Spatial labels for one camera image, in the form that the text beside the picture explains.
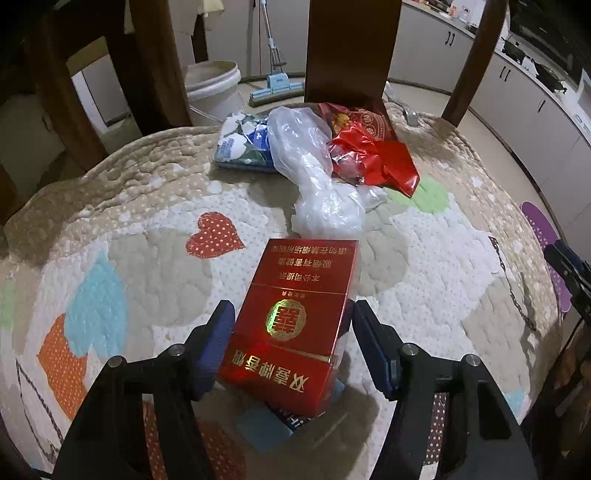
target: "red cigarette pack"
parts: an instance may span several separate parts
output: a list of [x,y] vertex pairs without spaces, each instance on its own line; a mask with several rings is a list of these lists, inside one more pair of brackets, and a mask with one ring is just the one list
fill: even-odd
[[345,349],[357,256],[353,240],[269,240],[219,376],[298,415],[324,412]]

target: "gold double happiness emblem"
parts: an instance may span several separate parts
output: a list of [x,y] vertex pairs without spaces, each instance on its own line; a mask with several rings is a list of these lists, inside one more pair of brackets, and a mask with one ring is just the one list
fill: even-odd
[[275,340],[297,337],[306,324],[306,309],[297,300],[280,300],[267,315],[267,333]]

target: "bucket handle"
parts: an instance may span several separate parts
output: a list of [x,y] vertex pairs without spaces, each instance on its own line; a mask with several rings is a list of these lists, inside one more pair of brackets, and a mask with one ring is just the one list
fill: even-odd
[[199,108],[195,108],[193,105],[189,105],[189,108],[195,112],[198,115],[204,116],[205,118],[207,118],[208,120],[213,120],[214,122],[218,122],[219,124],[223,123],[223,120],[220,120],[218,117],[210,115],[209,113],[206,113],[202,110],[200,110]]

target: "orange polka dot heart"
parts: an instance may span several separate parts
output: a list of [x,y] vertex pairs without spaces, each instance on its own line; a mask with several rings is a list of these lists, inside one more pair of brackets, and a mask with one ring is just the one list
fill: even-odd
[[232,221],[219,212],[204,213],[199,217],[197,226],[199,232],[186,245],[189,255],[214,258],[244,248]]

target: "silver bolt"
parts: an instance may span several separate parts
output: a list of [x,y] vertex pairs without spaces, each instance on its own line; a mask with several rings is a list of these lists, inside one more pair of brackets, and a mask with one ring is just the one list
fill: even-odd
[[478,367],[478,365],[480,365],[480,357],[473,353],[469,353],[466,355],[466,362],[473,367]]
[[414,343],[405,343],[402,346],[402,351],[407,355],[414,356],[418,353],[418,347]]
[[111,368],[117,368],[123,363],[123,357],[121,355],[112,356],[107,360],[107,365]]
[[168,347],[168,354],[171,356],[181,356],[184,354],[184,345],[182,343],[175,343]]

